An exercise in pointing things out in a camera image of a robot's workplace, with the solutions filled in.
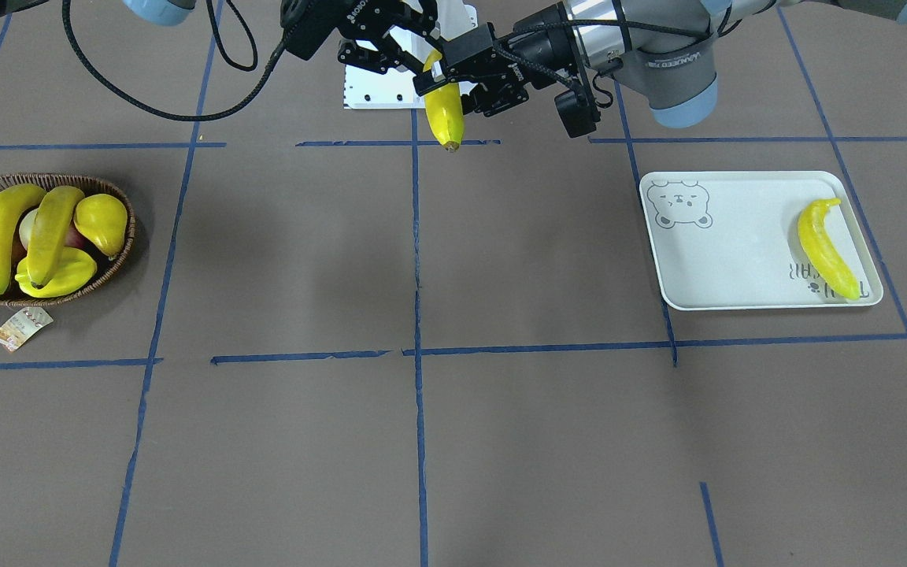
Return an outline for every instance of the bear face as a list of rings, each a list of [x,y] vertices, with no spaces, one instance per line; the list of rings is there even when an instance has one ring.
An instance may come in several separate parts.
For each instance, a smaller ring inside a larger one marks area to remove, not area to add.
[[[713,226],[709,192],[698,182],[653,182],[646,198],[656,210],[656,224],[663,228],[683,223],[695,223],[699,228]]]

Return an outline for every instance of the fruit basket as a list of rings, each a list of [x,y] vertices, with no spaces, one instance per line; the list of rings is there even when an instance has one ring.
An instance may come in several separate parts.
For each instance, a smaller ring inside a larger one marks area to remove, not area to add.
[[[114,259],[107,258],[107,256],[100,254],[96,249],[91,249],[93,248],[93,244],[87,245],[87,251],[89,251],[94,260],[97,261],[97,272],[91,277],[89,283],[87,283],[86,286],[81,287],[78,291],[74,291],[68,295],[62,295],[58,298],[30,298],[28,295],[23,294],[22,291],[19,290],[19,287],[13,283],[9,287],[9,291],[0,295],[0,306],[17,308],[18,306],[60,305],[63,302],[71,302],[72,300],[75,300],[75,298],[82,298],[83,295],[89,294],[93,290],[97,290],[97,288],[103,286],[103,284],[107,284],[114,274],[121,269],[121,266],[125,261],[127,261],[132,244],[135,240],[135,214],[131,203],[128,201],[128,197],[125,196],[118,187],[115,187],[114,184],[97,179],[97,177],[69,176],[62,175],[61,173],[12,173],[12,175],[0,176],[0,191],[19,183],[37,184],[37,186],[44,187],[46,190],[50,190],[52,187],[62,186],[62,184],[71,184],[71,186],[83,190],[83,193],[85,193],[87,197],[101,193],[111,195],[118,198],[118,200],[124,204],[125,209],[128,209],[128,227],[125,230],[124,247]]]

